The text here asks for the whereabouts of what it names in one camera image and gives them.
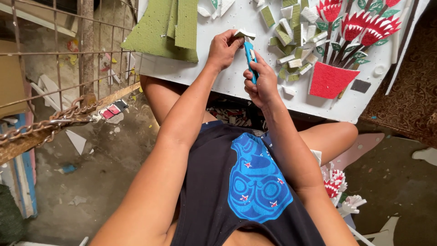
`black tank top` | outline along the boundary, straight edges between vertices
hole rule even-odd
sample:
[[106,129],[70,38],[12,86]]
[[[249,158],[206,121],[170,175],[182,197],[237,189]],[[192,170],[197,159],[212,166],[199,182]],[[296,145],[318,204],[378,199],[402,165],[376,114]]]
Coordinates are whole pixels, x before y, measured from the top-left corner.
[[221,246],[242,227],[263,230],[277,246],[325,245],[270,151],[250,129],[223,124],[201,132],[171,246]]

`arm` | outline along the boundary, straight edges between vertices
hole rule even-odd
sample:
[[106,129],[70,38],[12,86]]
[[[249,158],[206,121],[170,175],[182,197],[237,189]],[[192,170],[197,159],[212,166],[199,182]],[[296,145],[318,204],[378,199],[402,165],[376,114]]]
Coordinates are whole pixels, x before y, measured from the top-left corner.
[[301,199],[327,246],[358,245],[343,218],[333,206],[323,185],[319,165],[297,132],[277,90],[277,78],[264,59],[256,53],[258,63],[251,63],[259,73],[257,84],[252,74],[244,72],[245,90],[266,118],[275,148],[283,165],[283,174]]
[[215,36],[208,61],[165,118],[155,147],[135,176],[126,196],[91,242],[91,246],[162,245],[173,219],[187,170],[188,152],[201,128],[206,103],[219,72],[227,68],[243,38],[228,30]]

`blue utility knife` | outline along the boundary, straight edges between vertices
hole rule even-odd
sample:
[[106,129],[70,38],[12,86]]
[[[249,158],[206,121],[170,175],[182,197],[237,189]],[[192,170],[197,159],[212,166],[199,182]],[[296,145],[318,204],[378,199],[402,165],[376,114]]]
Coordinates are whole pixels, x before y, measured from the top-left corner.
[[257,58],[255,57],[255,51],[253,50],[253,45],[250,43],[250,40],[247,37],[243,45],[244,45],[244,49],[246,50],[246,58],[247,58],[247,65],[249,66],[249,71],[253,74],[252,83],[257,84],[257,79],[259,74],[255,70],[252,70],[252,68],[250,67],[251,61],[257,63]]

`white table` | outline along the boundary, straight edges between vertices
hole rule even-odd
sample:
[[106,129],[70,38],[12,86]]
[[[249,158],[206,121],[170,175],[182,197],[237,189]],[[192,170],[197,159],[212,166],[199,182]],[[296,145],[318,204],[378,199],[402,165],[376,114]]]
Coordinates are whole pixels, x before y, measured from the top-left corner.
[[[421,13],[429,0],[419,1],[417,11]],[[316,0],[309,0],[310,7],[315,6],[317,3],[318,1]],[[405,3],[406,0],[401,0],[393,9],[403,10]],[[279,23],[279,20],[282,18],[280,11],[281,0],[266,0],[265,5],[269,5],[276,23]],[[211,14],[213,13],[213,7],[209,0],[199,0],[199,6],[206,8]],[[140,2],[141,16],[141,12],[144,11],[145,8],[146,3]],[[252,41],[255,50],[258,51],[267,63],[275,69],[276,73],[278,73],[281,67],[276,64],[276,59],[284,55],[277,47],[267,45],[270,37],[274,36],[274,28],[267,28],[261,15],[261,9],[262,7],[256,8],[256,3],[252,2],[252,0],[236,0],[222,17],[217,17],[215,20],[211,17],[205,18],[198,14],[197,53],[199,63],[189,63],[160,56],[137,53],[135,70],[137,73],[143,75],[190,85],[205,65],[212,38],[227,29],[245,28],[246,31],[257,34],[256,39]],[[354,1],[351,12],[353,13],[353,11],[359,10],[360,8],[357,5],[357,1]],[[401,12],[402,11],[398,12],[395,17],[398,17]],[[408,17],[409,13],[402,27],[405,27]],[[413,22],[409,33],[412,33],[415,23],[416,22]],[[336,31],[333,32],[333,37],[336,37]],[[371,62],[362,64],[359,67],[361,72],[356,78],[371,83],[370,88],[365,94],[350,90],[352,85],[352,83],[350,83],[342,99],[326,99],[308,95],[308,87],[312,74],[311,69],[304,75],[301,75],[298,81],[286,82],[282,79],[278,79],[277,87],[284,104],[290,110],[338,121],[356,123],[358,117],[369,103],[391,66],[392,41],[391,37],[388,39],[389,41],[382,46],[371,47],[366,57],[366,60],[370,60]],[[374,68],[380,65],[384,67],[384,72],[381,76],[374,77]],[[212,90],[226,95],[250,99],[248,94],[244,91],[243,71],[246,68],[247,61],[244,50],[239,50],[231,67],[219,74]],[[283,93],[282,85],[295,89],[297,95],[292,97]]]

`leg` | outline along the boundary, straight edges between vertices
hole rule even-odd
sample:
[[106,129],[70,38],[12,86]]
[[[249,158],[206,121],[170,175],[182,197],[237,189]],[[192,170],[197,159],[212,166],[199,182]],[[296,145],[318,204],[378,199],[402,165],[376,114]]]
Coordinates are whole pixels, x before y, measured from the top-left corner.
[[317,125],[299,134],[308,148],[322,152],[323,166],[354,144],[358,130],[354,124],[337,122]]
[[[170,109],[184,92],[184,89],[176,83],[144,75],[140,76],[140,83],[153,115],[158,124],[161,125]],[[214,120],[217,119],[205,111],[202,123]]]

